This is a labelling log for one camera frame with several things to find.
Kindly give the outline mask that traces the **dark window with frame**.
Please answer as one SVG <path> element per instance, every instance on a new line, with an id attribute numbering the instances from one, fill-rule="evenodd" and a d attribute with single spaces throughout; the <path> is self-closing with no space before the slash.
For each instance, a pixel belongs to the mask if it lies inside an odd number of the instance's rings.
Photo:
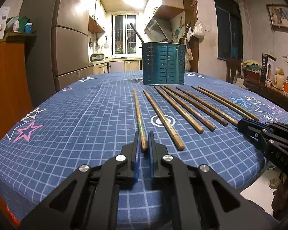
<path id="1" fill-rule="evenodd" d="M 243 35 L 238 3 L 214 0 L 217 17 L 218 58 L 242 60 Z"/>

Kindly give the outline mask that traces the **wooden chair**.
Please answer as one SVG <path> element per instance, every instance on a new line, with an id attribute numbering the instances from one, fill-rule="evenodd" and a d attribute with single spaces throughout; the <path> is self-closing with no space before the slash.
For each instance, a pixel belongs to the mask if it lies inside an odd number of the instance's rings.
<path id="1" fill-rule="evenodd" d="M 226 82 L 233 83 L 237 73 L 241 71 L 241 60 L 227 59 L 226 60 Z"/>

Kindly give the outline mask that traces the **white plastic bag hanging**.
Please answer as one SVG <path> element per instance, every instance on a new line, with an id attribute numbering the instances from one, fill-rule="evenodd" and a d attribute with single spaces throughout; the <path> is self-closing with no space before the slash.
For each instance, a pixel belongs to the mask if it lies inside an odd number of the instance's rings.
<path id="1" fill-rule="evenodd" d="M 205 37 L 205 31 L 202 23 L 198 19 L 192 30 L 192 35 L 198 39 L 203 39 Z"/>

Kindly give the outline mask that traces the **silver refrigerator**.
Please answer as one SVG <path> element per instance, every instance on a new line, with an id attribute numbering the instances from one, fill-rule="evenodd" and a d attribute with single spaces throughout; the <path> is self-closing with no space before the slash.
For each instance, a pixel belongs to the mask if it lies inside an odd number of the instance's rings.
<path id="1" fill-rule="evenodd" d="M 36 34 L 25 64 L 34 107 L 93 73 L 88 0 L 23 0 L 20 16 L 30 20 Z"/>

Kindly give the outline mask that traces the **kitchen window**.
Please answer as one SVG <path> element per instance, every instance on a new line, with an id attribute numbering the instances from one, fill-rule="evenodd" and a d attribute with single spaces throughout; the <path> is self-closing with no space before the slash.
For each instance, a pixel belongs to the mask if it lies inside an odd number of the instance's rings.
<path id="1" fill-rule="evenodd" d="M 138 13 L 112 15 L 112 53 L 114 56 L 138 54 L 139 39 L 130 23 L 138 30 Z"/>

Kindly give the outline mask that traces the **framed elephant picture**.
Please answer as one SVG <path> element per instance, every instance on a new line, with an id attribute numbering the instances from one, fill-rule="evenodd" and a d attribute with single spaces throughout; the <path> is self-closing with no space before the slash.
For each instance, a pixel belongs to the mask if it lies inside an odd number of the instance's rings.
<path id="1" fill-rule="evenodd" d="M 266 4 L 271 29 L 288 33 L 288 6 L 282 4 Z"/>

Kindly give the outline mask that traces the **blue perforated utensil holder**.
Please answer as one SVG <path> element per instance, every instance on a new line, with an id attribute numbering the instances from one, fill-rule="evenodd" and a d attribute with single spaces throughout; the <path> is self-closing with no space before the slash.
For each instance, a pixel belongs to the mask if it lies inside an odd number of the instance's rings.
<path id="1" fill-rule="evenodd" d="M 145 85 L 182 85 L 185 76 L 186 46 L 166 42 L 142 44 L 142 71 Z"/>

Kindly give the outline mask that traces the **wooden chopstick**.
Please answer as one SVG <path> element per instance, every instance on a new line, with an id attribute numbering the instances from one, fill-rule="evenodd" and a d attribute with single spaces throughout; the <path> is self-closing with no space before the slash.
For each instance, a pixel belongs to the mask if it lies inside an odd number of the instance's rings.
<path id="1" fill-rule="evenodd" d="M 196 108 L 198 108 L 202 112 L 206 113 L 207 115 L 209 115 L 210 117 L 212 117 L 213 119 L 218 121 L 223 126 L 227 126 L 228 125 L 228 122 L 225 121 L 223 118 L 221 118 L 219 115 L 217 115 L 213 111 L 210 111 L 208 108 L 206 108 L 205 106 L 203 106 L 200 103 L 196 102 L 194 99 L 188 97 L 187 95 L 182 94 L 181 92 L 179 92 L 179 91 L 177 91 L 175 89 L 172 89 L 172 88 L 170 88 L 168 86 L 162 86 L 162 88 L 165 88 L 166 90 L 171 91 L 175 95 L 177 95 L 177 96 L 183 98 L 184 100 L 188 101 L 190 104 L 194 105 Z"/>
<path id="2" fill-rule="evenodd" d="M 210 103 L 204 101 L 203 99 L 199 98 L 198 96 L 196 96 L 195 94 L 192 94 L 191 92 L 188 92 L 187 90 L 184 90 L 180 87 L 176 87 L 179 91 L 185 93 L 186 95 L 190 96 L 191 98 L 197 100 L 198 102 L 200 102 L 201 104 L 203 104 L 204 106 L 206 106 L 207 108 L 209 108 L 210 110 L 212 110 L 213 112 L 215 112 L 216 114 L 218 114 L 219 116 L 223 117 L 224 119 L 226 119 L 227 121 L 229 121 L 230 123 L 232 123 L 234 126 L 237 126 L 237 121 L 234 120 L 232 117 L 228 116 L 227 114 L 225 114 L 224 112 L 222 112 L 221 110 L 219 110 L 218 108 L 216 108 L 215 106 L 211 105 Z"/>
<path id="3" fill-rule="evenodd" d="M 204 129 L 189 115 L 182 107 L 180 107 L 169 95 L 167 95 L 161 88 L 154 87 L 155 90 L 168 102 L 170 105 L 178 111 L 178 113 L 190 123 L 190 125 L 197 131 L 197 133 L 202 134 Z"/>
<path id="4" fill-rule="evenodd" d="M 178 102 L 183 108 L 185 108 L 191 115 L 198 119 L 202 124 L 204 124 L 210 131 L 214 131 L 216 127 L 202 115 L 200 115 L 195 109 L 185 103 L 179 96 L 175 95 L 173 92 L 166 89 L 164 86 L 161 88 L 170 95 L 176 102 Z"/>
<path id="5" fill-rule="evenodd" d="M 195 87 L 195 86 L 191 86 L 191 88 L 193 88 L 193 89 L 195 89 L 195 90 L 197 90 L 197 91 L 205 94 L 206 96 L 208 96 L 208 97 L 216 100 L 217 102 L 219 102 L 219 103 L 223 104 L 224 106 L 230 108 L 231 110 L 235 111 L 236 113 L 238 113 L 238 114 L 241 115 L 242 117 L 251 119 L 251 117 L 248 116 L 246 113 L 244 113 L 244 112 L 242 112 L 241 110 L 235 108 L 234 106 L 232 106 L 232 105 L 230 105 L 228 102 L 225 102 L 224 100 L 218 98 L 217 96 L 212 95 L 212 94 L 210 94 L 209 92 L 204 91 L 203 89 L 198 88 L 198 87 Z"/>
<path id="6" fill-rule="evenodd" d="M 167 129 L 170 137 L 172 138 L 173 142 L 175 143 L 175 146 L 179 151 L 183 151 L 185 149 L 185 144 L 181 140 L 181 138 L 178 136 L 175 129 L 172 127 L 172 125 L 168 122 L 167 118 L 165 117 L 164 113 L 161 111 L 161 109 L 157 106 L 156 102 L 152 98 L 152 96 L 149 95 L 147 91 L 143 89 L 144 94 L 146 95 L 147 99 L 151 103 L 152 107 L 156 111 L 157 115 L 159 116 L 162 124 Z"/>
<path id="7" fill-rule="evenodd" d="M 257 116 L 255 116 L 254 114 L 250 113 L 249 111 L 247 111 L 247 110 L 244 109 L 243 107 L 241 107 L 241 106 L 239 106 L 239 105 L 237 105 L 237 104 L 234 104 L 232 101 L 230 101 L 230 100 L 222 97 L 221 95 L 219 95 L 219 94 L 217 94 L 217 93 L 215 93 L 215 92 L 212 92 L 211 90 L 208 90 L 208 89 L 206 89 L 206 88 L 200 87 L 200 86 L 199 86 L 198 88 L 199 88 L 200 90 L 203 90 L 203 91 L 205 91 L 205 92 L 207 92 L 207 93 L 209 93 L 209 94 L 217 97 L 218 99 L 221 99 L 222 101 L 226 102 L 227 104 L 230 104 L 231 106 L 235 107 L 237 110 L 239 110 L 239 111 L 243 112 L 244 114 L 248 115 L 248 117 L 252 118 L 253 120 L 256 120 L 256 121 L 259 121 L 259 120 L 260 120 L 260 119 L 259 119 Z"/>
<path id="8" fill-rule="evenodd" d="M 140 111 L 140 106 L 139 106 L 139 101 L 138 101 L 136 89 L 134 89 L 133 93 L 134 93 L 134 100 L 135 100 L 138 130 L 139 130 L 140 139 L 141 139 L 141 151 L 143 153 L 146 153 L 148 151 L 147 140 L 146 140 L 146 134 L 144 131 L 144 125 L 143 125 L 143 121 L 142 121 L 142 116 L 141 116 L 141 111 Z"/>

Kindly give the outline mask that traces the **black product box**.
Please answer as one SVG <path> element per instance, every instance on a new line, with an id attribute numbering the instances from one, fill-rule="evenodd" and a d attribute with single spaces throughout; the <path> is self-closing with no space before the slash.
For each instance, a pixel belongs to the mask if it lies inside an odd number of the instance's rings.
<path id="1" fill-rule="evenodd" d="M 275 76 L 276 59 L 266 53 L 262 54 L 260 81 L 270 85 Z"/>

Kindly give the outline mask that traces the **range hood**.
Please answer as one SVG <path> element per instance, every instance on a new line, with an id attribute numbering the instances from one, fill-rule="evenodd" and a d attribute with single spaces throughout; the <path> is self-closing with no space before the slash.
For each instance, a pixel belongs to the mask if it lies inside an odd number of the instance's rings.
<path id="1" fill-rule="evenodd" d="M 154 42 L 172 42 L 172 27 L 168 20 L 153 17 L 144 29 Z"/>

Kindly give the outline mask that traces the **orange wooden cabinet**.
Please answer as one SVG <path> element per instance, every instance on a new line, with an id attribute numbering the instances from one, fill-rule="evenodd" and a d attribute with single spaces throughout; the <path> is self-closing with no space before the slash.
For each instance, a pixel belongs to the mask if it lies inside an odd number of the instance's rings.
<path id="1" fill-rule="evenodd" d="M 9 33 L 0 39 L 0 140 L 32 109 L 25 67 L 25 44 L 32 33 Z"/>

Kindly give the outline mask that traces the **blue star-patterned tablecloth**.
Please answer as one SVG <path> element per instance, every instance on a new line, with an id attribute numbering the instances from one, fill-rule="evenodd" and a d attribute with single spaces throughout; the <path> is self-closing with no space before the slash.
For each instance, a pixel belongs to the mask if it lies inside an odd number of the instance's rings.
<path id="1" fill-rule="evenodd" d="M 16 219 L 23 219 L 82 164 L 95 167 L 132 142 L 136 131 L 136 89 L 146 131 L 192 166 L 209 164 L 234 188 L 244 189 L 267 164 L 236 128 L 199 134 L 151 86 L 142 73 L 88 76 L 64 88 L 19 121 L 0 141 L 0 195 Z M 143 92 L 154 99 L 185 144 L 179 151 Z"/>

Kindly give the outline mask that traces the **dark wooden side table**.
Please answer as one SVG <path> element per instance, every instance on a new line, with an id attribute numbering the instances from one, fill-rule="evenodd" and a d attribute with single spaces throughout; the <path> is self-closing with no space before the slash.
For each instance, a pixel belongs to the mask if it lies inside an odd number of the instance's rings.
<path id="1" fill-rule="evenodd" d="M 266 86 L 265 83 L 251 78 L 244 79 L 244 86 L 248 90 L 258 94 L 265 99 L 273 102 L 275 105 L 283 108 L 288 112 L 288 94 L 273 86 Z"/>

